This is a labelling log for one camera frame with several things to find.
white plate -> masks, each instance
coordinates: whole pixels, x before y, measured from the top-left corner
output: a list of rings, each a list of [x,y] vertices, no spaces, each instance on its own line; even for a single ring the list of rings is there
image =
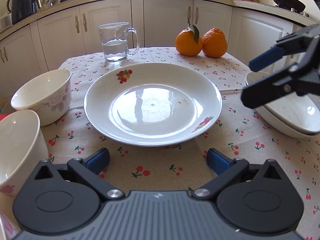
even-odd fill
[[[246,84],[253,84],[268,76],[265,72],[250,72]],[[264,105],[266,110],[286,125],[303,134],[320,132],[320,111],[308,97],[298,97],[295,93]]]
[[[218,88],[187,67],[144,63],[113,70],[84,98],[90,123],[113,140],[166,146],[209,129],[222,109]]]

table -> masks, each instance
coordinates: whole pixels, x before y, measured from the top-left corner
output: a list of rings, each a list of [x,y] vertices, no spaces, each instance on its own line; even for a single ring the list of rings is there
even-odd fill
[[[187,66],[212,80],[223,98],[223,110],[215,125],[195,139],[168,147],[130,146],[98,133],[84,113],[88,88],[108,71],[143,62]],[[70,58],[60,68],[72,72],[72,102],[61,119],[42,127],[53,163],[85,158],[106,147],[110,151],[110,165],[99,177],[126,193],[130,189],[192,192],[216,177],[205,161],[211,147],[232,159],[242,157],[250,163],[263,164],[268,158],[276,159],[304,201],[297,232],[307,240],[320,237],[320,137],[317,140],[290,138],[275,130],[254,110],[244,107],[240,93],[250,70],[231,55],[226,53],[214,59],[201,52],[197,57],[185,57],[175,48],[141,48],[135,56],[120,63],[107,64],[103,53],[95,53]]]

plate rim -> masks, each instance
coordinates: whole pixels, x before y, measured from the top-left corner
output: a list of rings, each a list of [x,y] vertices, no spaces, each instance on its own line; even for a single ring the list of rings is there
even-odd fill
[[[193,71],[196,75],[199,75],[201,76],[202,78],[205,78],[207,79],[211,85],[214,87],[214,89],[218,92],[217,95],[219,96],[220,98],[220,109],[219,109],[219,114],[217,115],[216,119],[214,121],[210,121],[207,125],[201,127],[200,129],[196,130],[195,132],[192,133],[192,136],[188,136],[186,138],[184,138],[183,140],[176,140],[176,141],[173,141],[171,143],[168,143],[168,142],[163,142],[163,143],[156,143],[156,144],[150,144],[150,143],[140,143],[140,142],[136,142],[136,141],[131,141],[131,140],[127,140],[127,139],[123,139],[123,140],[120,140],[114,136],[111,136],[110,134],[106,134],[104,132],[102,132],[99,128],[97,128],[93,123],[92,123],[92,120],[90,119],[90,117],[88,116],[88,113],[87,113],[87,97],[88,97],[88,93],[89,91],[92,89],[92,87],[95,85],[96,82],[98,82],[99,79],[103,78],[104,76],[106,75],[111,75],[112,73],[118,73],[119,71],[121,71],[122,69],[125,69],[125,68],[128,68],[129,66],[132,67],[132,66],[135,66],[135,65],[144,65],[144,64],[151,64],[151,65],[170,65],[170,66],[176,66],[176,67],[181,67],[181,68],[187,68],[191,71]],[[141,146],[141,147],[162,147],[162,146],[170,146],[170,145],[174,145],[174,144],[178,144],[178,143],[182,143],[182,142],[185,142],[185,141],[189,141],[197,136],[199,136],[200,134],[202,134],[203,132],[209,130],[216,122],[216,120],[218,120],[219,116],[221,115],[221,112],[222,112],[222,106],[223,106],[223,102],[222,102],[222,96],[221,96],[221,93],[220,93],[220,90],[218,89],[218,87],[207,77],[203,76],[201,73],[197,72],[196,70],[193,70],[187,66],[182,66],[182,65],[177,65],[177,64],[171,64],[171,63],[162,63],[162,62],[148,62],[148,63],[137,63],[137,64],[131,64],[131,65],[126,65],[126,66],[122,66],[120,68],[116,68],[114,70],[111,70],[107,73],[105,73],[104,75],[100,76],[96,81],[94,81],[91,86],[89,87],[89,89],[87,90],[85,96],[84,96],[84,112],[85,112],[85,115],[87,116],[90,124],[101,134],[105,135],[106,137],[114,140],[114,141],[117,141],[117,142],[121,142],[121,143],[124,143],[124,144],[128,144],[128,145],[133,145],[133,146]]]

floral bowl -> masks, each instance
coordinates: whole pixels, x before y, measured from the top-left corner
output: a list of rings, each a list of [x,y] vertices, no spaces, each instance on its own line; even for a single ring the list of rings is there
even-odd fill
[[[16,196],[48,148],[38,115],[17,111],[0,121],[0,192]]]
[[[35,77],[24,84],[12,97],[16,110],[35,111],[41,126],[49,125],[62,117],[71,103],[71,71],[57,69]]]

white cabinet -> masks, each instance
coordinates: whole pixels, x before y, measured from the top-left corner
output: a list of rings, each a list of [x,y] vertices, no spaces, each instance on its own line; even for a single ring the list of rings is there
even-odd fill
[[[208,30],[218,28],[223,31],[228,42],[231,17],[231,6],[203,0],[194,1],[193,24],[197,26],[201,37]]]
[[[21,86],[41,75],[29,25],[0,42],[0,97],[13,95]]]
[[[79,6],[38,20],[44,57],[49,70],[70,57],[85,54]]]
[[[228,53],[244,64],[266,52],[276,40],[292,33],[293,23],[264,13],[234,8],[232,13]],[[286,57],[264,71],[282,68]]]
[[[131,21],[131,0],[104,0],[80,6],[81,28],[87,54],[102,52],[98,26],[108,23]],[[132,33],[128,37],[128,47],[132,48]]]
[[[144,0],[146,47],[174,47],[177,35],[188,27],[193,0]]]

